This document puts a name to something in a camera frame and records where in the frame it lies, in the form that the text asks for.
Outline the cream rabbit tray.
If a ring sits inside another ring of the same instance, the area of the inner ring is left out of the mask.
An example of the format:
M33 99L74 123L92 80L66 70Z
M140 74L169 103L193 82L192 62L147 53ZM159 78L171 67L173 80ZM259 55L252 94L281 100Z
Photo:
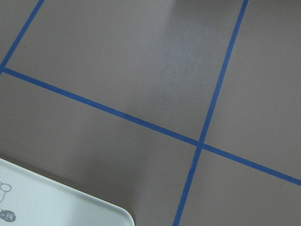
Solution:
M133 226L123 208L4 159L0 161L2 226Z

